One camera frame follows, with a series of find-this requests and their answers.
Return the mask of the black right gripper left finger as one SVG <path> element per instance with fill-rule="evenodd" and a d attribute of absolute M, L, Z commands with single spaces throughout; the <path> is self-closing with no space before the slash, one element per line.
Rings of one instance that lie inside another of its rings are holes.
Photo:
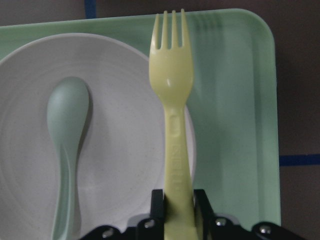
<path fill-rule="evenodd" d="M 164 240 L 165 200 L 162 189 L 151 192 L 150 217 L 155 220 L 155 239 Z"/>

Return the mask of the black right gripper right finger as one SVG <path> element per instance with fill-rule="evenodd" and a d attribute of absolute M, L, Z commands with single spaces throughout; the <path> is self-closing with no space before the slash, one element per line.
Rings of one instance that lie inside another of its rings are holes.
<path fill-rule="evenodd" d="M 194 196 L 194 216 L 195 228 L 199 240 L 212 240 L 212 221 L 215 213 L 211 203 L 203 189 L 195 189 Z"/>

